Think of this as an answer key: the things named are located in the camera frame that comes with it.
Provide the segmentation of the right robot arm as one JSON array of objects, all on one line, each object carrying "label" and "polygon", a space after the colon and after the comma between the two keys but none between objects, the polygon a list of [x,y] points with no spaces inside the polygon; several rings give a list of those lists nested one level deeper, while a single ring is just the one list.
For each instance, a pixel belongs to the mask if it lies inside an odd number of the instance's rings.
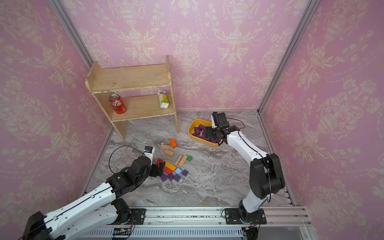
[{"label": "right robot arm", "polygon": [[206,138],[225,143],[234,148],[250,166],[250,192],[239,203],[240,219],[251,223],[261,211],[262,205],[270,202],[272,195],[285,187],[280,158],[256,147],[237,126],[230,125],[226,114],[213,112],[212,126],[206,127]]}]

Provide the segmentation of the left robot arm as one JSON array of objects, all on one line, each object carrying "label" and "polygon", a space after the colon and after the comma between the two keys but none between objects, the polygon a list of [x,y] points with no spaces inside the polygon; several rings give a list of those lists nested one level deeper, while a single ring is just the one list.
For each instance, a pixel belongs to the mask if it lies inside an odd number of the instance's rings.
[{"label": "left robot arm", "polygon": [[114,173],[90,193],[55,211],[37,212],[27,221],[23,240],[74,240],[109,224],[134,223],[135,217],[123,195],[133,192],[148,177],[160,177],[165,162],[153,164],[140,156],[132,165]]}]

